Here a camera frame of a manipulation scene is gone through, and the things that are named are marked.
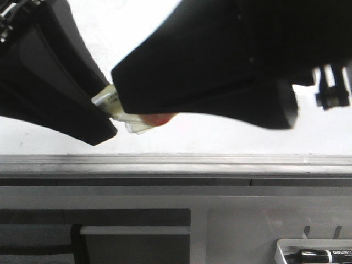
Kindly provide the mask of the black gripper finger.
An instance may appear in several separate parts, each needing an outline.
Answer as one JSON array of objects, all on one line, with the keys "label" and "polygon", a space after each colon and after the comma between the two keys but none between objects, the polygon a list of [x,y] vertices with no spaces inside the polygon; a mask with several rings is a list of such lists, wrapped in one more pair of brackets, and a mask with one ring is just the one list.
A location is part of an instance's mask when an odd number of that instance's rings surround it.
[{"label": "black gripper finger", "polygon": [[351,1],[181,1],[111,75],[127,113],[281,130],[298,117],[295,80],[350,61]]},{"label": "black gripper finger", "polygon": [[117,134],[92,102],[107,85],[67,1],[1,1],[1,116],[98,145]]}]

